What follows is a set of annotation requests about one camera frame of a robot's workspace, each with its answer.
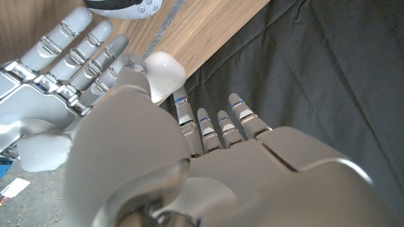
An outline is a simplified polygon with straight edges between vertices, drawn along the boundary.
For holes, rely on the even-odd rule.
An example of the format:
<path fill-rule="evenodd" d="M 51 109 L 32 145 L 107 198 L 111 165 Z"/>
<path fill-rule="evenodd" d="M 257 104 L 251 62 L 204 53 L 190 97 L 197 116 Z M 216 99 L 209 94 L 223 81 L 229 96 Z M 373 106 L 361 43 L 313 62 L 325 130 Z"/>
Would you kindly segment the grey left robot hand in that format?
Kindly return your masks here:
<path fill-rule="evenodd" d="M 208 150 L 151 100 L 143 61 L 124 58 L 110 95 L 85 116 L 66 163 L 70 226 L 397 226 L 366 172 L 291 127 L 268 127 L 236 95 L 221 146 L 200 112 Z"/>

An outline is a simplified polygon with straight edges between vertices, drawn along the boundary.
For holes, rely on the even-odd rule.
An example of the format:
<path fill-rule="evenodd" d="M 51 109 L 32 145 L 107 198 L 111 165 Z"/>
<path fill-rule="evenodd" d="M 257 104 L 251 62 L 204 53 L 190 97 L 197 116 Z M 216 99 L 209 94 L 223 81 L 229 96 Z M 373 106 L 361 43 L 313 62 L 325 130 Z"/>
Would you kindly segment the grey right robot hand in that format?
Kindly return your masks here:
<path fill-rule="evenodd" d="M 18 59 L 1 66 L 1 173 L 55 170 L 73 132 L 113 87 L 128 37 L 110 21 L 91 27 L 79 6 Z"/>

